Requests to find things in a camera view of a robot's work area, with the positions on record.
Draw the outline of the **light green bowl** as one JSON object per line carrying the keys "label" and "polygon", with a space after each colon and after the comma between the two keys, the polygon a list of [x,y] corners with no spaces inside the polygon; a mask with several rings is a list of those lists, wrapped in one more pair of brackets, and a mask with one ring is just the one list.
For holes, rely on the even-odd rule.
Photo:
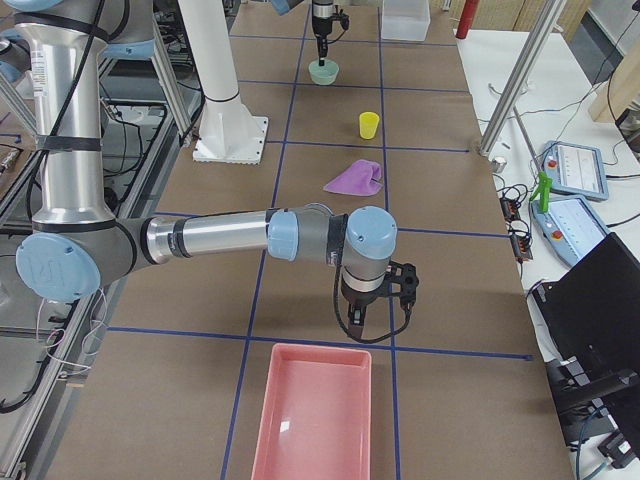
{"label": "light green bowl", "polygon": [[340,68],[336,62],[330,59],[324,59],[323,64],[321,64],[319,60],[310,62],[308,71],[313,83],[320,86],[327,86],[335,82]]}

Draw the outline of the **yellow plastic cup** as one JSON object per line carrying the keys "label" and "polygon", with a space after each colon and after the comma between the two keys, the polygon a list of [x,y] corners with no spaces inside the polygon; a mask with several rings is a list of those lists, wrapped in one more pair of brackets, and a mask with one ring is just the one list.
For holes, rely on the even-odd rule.
{"label": "yellow plastic cup", "polygon": [[359,115],[359,136],[364,140],[374,139],[380,123],[380,116],[376,112],[365,111]]}

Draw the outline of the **purple microfiber cloth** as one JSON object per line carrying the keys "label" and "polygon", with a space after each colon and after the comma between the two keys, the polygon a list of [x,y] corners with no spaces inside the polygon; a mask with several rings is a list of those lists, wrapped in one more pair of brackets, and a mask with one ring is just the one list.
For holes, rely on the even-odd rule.
{"label": "purple microfiber cloth", "polygon": [[382,188],[382,168],[379,163],[359,159],[329,181],[323,190],[333,194],[373,196]]}

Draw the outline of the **translucent white storage box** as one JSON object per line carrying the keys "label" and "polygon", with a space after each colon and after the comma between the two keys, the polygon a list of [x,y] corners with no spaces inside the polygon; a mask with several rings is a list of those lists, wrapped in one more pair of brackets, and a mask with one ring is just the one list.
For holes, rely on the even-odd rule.
{"label": "translucent white storage box", "polygon": [[384,0],[381,38],[422,42],[426,39],[430,21],[428,0]]}

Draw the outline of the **pink plastic tray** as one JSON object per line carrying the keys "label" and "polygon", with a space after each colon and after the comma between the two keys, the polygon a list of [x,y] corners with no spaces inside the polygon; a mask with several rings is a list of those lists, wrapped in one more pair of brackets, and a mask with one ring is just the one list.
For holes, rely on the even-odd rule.
{"label": "pink plastic tray", "polygon": [[368,479],[372,357],[277,343],[271,351],[254,479]]}

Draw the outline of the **red cylinder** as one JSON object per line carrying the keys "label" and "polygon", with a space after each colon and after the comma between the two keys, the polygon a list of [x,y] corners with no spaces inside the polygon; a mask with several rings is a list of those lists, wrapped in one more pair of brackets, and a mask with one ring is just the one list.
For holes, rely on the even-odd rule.
{"label": "red cylinder", "polygon": [[467,37],[468,31],[473,24],[478,5],[479,0],[465,1],[456,30],[457,39],[463,40]]}

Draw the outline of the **green plastic clamp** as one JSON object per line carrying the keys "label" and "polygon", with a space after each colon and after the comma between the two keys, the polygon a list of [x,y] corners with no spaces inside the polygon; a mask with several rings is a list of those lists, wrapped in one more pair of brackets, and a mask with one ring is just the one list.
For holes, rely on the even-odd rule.
{"label": "green plastic clamp", "polygon": [[537,174],[537,184],[530,196],[530,200],[538,200],[539,210],[542,213],[549,211],[551,186],[552,179],[544,171],[539,171]]}

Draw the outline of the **lower teach pendant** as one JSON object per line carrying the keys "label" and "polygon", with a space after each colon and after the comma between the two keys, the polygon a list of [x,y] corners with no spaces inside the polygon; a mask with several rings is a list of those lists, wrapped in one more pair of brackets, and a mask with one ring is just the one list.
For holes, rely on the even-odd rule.
{"label": "lower teach pendant", "polygon": [[550,199],[546,212],[538,200],[533,200],[531,213],[552,250],[569,267],[575,266],[610,233],[583,195]]}

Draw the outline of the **teach pendant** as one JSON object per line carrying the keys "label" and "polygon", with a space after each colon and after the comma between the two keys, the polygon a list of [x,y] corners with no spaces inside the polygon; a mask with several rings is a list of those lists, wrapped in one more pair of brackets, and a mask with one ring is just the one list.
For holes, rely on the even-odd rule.
{"label": "teach pendant", "polygon": [[546,212],[538,200],[533,200],[531,213],[552,250],[569,267],[575,266],[610,233],[583,195],[550,199]]}
{"label": "teach pendant", "polygon": [[552,180],[551,191],[556,194],[579,194],[589,200],[605,201],[609,191],[598,148],[549,141],[543,147],[542,166]]}

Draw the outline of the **black laptop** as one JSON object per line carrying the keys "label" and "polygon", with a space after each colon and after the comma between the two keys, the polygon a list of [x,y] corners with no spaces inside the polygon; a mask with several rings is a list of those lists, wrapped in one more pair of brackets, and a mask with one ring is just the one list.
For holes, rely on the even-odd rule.
{"label": "black laptop", "polygon": [[617,234],[533,298],[563,358],[597,376],[639,371],[639,261]]}

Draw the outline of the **upper teach pendant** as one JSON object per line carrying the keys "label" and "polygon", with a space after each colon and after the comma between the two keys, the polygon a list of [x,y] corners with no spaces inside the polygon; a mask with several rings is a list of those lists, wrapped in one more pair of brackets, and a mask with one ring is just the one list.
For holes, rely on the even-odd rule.
{"label": "upper teach pendant", "polygon": [[551,191],[556,194],[579,194],[589,200],[605,201],[609,191],[598,148],[549,141],[543,147],[542,166],[552,180]]}

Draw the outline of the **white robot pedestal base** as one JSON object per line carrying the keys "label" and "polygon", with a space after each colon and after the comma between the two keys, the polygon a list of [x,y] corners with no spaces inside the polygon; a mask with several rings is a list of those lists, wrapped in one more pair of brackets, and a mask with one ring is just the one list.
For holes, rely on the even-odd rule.
{"label": "white robot pedestal base", "polygon": [[205,99],[193,158],[258,164],[269,120],[241,99],[222,3],[186,0],[179,8]]}

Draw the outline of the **aluminium frame post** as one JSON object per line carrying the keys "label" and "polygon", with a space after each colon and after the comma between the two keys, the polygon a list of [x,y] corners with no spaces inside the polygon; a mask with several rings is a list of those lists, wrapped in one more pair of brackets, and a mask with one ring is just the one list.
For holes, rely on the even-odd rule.
{"label": "aluminium frame post", "polygon": [[566,0],[548,0],[543,5],[480,140],[478,146],[480,155],[487,157],[496,144],[507,117],[515,106],[522,87],[525,85],[566,3]]}

